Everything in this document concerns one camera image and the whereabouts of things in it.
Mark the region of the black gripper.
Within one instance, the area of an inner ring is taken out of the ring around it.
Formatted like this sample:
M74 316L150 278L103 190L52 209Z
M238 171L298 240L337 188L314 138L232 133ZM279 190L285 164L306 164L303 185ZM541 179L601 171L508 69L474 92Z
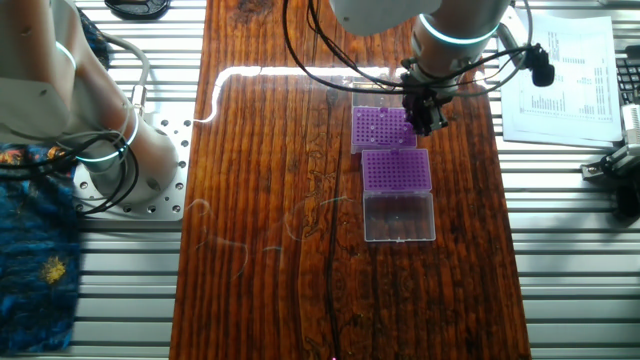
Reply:
M414 131L421 131L422 136L429 136L449 124L442 113L438 93L431 89L419 89L405 94L402 105L406 110L407 121Z

